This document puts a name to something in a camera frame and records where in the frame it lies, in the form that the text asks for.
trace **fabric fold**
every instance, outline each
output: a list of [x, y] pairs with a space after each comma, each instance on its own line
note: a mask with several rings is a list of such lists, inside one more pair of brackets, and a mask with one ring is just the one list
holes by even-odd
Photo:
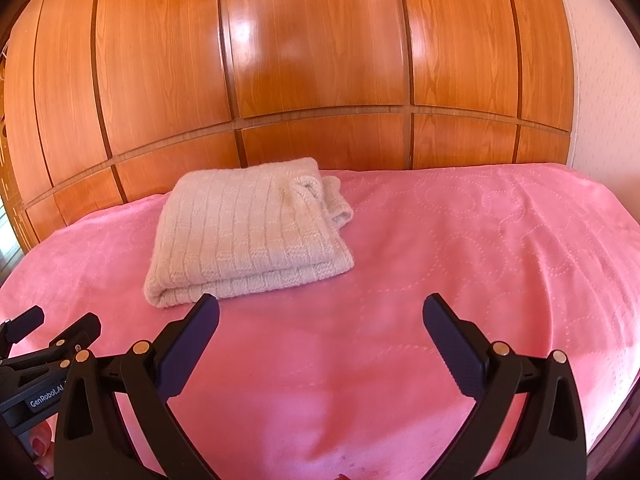
[[158, 223], [144, 293], [156, 306], [303, 285], [353, 267], [338, 229], [353, 218], [312, 158], [186, 174]]

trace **black plastic bracket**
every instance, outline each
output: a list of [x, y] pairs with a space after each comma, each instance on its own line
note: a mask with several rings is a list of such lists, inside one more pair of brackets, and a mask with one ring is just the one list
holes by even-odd
[[[490, 344], [439, 294], [425, 300], [422, 319], [460, 392], [476, 400], [422, 480], [586, 478], [584, 421], [564, 352], [541, 359], [518, 355], [503, 342]], [[496, 469], [476, 477], [517, 393], [526, 393], [527, 400], [509, 448]]]
[[0, 359], [7, 359], [14, 344], [19, 343], [44, 323], [44, 312], [32, 306], [14, 320], [0, 323]]
[[138, 341], [119, 356], [78, 354], [58, 415], [56, 475], [65, 480], [164, 478], [136, 454], [114, 396], [122, 391], [167, 478], [220, 480], [166, 404], [181, 393], [219, 318], [218, 302], [206, 294], [153, 342]]
[[[40, 326], [43, 316], [36, 306], [12, 321], [6, 332], [10, 343]], [[13, 331], [15, 323], [19, 332]], [[100, 330], [98, 317], [88, 313], [52, 339], [47, 348], [2, 360], [0, 413], [14, 435], [23, 434], [58, 412], [68, 371], [63, 361], [70, 363], [76, 352], [98, 339]]]

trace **bed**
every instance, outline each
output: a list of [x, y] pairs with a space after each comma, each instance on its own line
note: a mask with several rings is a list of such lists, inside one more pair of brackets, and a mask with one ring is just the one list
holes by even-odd
[[[564, 349], [591, 448], [640, 370], [640, 226], [617, 199], [556, 164], [335, 174], [354, 208], [342, 230], [354, 269], [221, 300], [220, 327], [170, 403], [216, 472], [424, 474], [473, 405], [422, 326], [434, 291], [519, 353]], [[102, 321], [98, 355], [184, 316], [189, 305], [158, 309], [142, 295], [165, 200], [92, 213], [27, 254], [0, 289], [0, 313], [39, 304], [47, 322], [16, 352], [46, 346], [86, 312]], [[517, 416], [515, 406], [485, 467], [497, 465]]]
[[628, 129], [594, 98], [607, 69], [581, 0], [21, 1], [0, 22], [0, 194], [30, 252], [0, 314], [39, 304], [47, 323], [16, 351], [88, 311], [97, 354], [153, 338], [188, 309], [142, 295], [165, 193], [188, 171], [312, 156], [354, 208], [356, 264], [221, 301], [171, 406], [222, 478], [424, 474], [472, 405], [420, 322], [431, 292], [520, 353], [566, 350], [590, 478], [620, 449], [640, 232], [620, 193], [564, 166], [596, 146], [594, 110], [611, 139]]

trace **gold screw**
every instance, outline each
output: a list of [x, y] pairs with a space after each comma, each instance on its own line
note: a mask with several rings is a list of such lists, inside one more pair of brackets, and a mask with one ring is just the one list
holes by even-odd
[[79, 363], [84, 363], [89, 358], [88, 350], [81, 350], [76, 354], [76, 361]]
[[505, 356], [511, 351], [509, 345], [507, 345], [507, 343], [503, 343], [502, 341], [497, 341], [492, 346], [494, 348], [494, 352], [498, 355]]
[[151, 345], [148, 341], [138, 341], [133, 345], [133, 353], [137, 355], [146, 354], [149, 351]]
[[566, 362], [566, 354], [562, 350], [554, 350], [553, 357], [556, 363], [564, 364]]

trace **fingernail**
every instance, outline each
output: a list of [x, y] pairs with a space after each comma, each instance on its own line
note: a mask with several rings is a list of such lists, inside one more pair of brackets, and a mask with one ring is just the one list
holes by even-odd
[[44, 476], [44, 478], [48, 478], [49, 477], [49, 471], [47, 471], [46, 469], [44, 469], [43, 465], [40, 464], [36, 464], [36, 467], [38, 468], [38, 471], [40, 471], [40, 474], [42, 476]]
[[31, 447], [33, 447], [33, 451], [37, 456], [44, 456], [44, 454], [47, 452], [47, 447], [44, 445], [44, 442], [37, 438], [33, 439]]

